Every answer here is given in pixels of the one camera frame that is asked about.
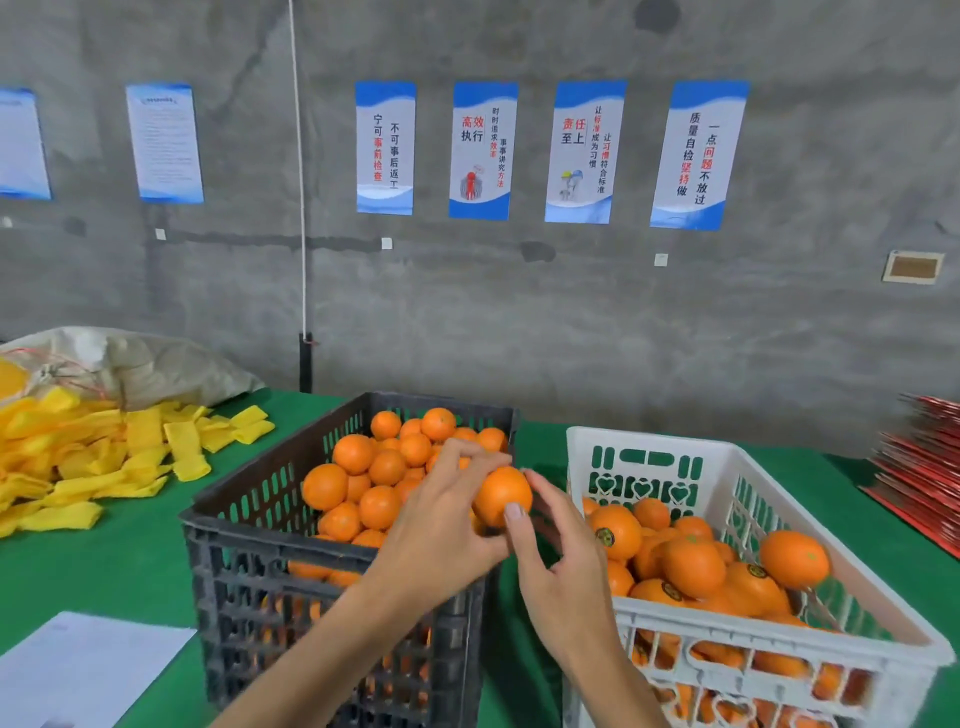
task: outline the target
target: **wall outlet box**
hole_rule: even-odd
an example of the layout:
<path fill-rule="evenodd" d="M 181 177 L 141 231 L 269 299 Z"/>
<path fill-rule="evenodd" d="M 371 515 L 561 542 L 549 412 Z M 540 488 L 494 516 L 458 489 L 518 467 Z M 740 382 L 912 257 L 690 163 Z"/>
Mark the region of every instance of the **wall outlet box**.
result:
<path fill-rule="evenodd" d="M 883 271 L 883 282 L 933 285 L 943 265 L 943 253 L 890 251 L 887 267 Z"/>

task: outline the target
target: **fingernail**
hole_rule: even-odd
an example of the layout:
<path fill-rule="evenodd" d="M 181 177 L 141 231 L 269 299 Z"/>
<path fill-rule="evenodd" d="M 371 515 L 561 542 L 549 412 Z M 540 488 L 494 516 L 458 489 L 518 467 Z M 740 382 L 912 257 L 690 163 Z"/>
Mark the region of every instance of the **fingernail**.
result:
<path fill-rule="evenodd" d="M 520 508 L 519 503 L 507 503 L 507 507 L 503 509 L 503 516 L 507 521 L 516 521 L 523 517 L 523 509 Z"/>

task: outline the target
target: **poster with chinese text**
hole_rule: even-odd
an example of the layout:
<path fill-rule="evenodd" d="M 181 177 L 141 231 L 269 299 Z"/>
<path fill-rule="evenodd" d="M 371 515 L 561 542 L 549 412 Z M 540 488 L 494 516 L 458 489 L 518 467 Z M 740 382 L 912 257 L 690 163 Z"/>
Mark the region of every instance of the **poster with chinese text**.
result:
<path fill-rule="evenodd" d="M 414 213 L 417 87 L 404 81 L 358 81 L 357 212 Z"/>
<path fill-rule="evenodd" d="M 52 197 L 36 96 L 27 88 L 0 88 L 0 197 Z"/>
<path fill-rule="evenodd" d="M 140 199 L 200 205 L 200 171 L 193 89 L 187 84 L 127 86 L 127 115 Z"/>
<path fill-rule="evenodd" d="M 450 217 L 506 220 L 514 172 L 516 84 L 453 87 Z"/>
<path fill-rule="evenodd" d="M 557 85 L 546 222 L 610 222 L 626 92 L 626 81 L 564 81 Z"/>
<path fill-rule="evenodd" d="M 650 227 L 718 231 L 750 84 L 677 81 Z"/>

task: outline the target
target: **red cardboard stack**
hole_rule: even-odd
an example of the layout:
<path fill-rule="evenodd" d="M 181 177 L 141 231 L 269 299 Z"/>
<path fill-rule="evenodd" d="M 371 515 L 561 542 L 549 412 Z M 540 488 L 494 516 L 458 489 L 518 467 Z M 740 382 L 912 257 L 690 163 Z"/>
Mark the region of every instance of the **red cardboard stack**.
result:
<path fill-rule="evenodd" d="M 880 433 L 871 458 L 876 483 L 862 490 L 955 558 L 960 558 L 960 404 L 909 396 L 913 432 Z"/>

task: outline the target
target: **cartoon worker illustration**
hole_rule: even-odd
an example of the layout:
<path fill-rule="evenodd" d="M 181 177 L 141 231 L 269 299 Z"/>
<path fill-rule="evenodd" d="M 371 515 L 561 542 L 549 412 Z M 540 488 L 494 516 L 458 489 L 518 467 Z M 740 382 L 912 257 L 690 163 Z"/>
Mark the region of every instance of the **cartoon worker illustration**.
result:
<path fill-rule="evenodd" d="M 584 173 L 579 169 L 572 172 L 567 170 L 560 175 L 560 179 L 564 183 L 564 186 L 560 188 L 560 199 L 565 202 L 576 200 L 577 185 L 584 180 Z"/>
<path fill-rule="evenodd" d="M 460 196 L 465 200 L 479 200 L 483 196 L 483 167 L 473 167 L 467 176 L 460 180 Z"/>

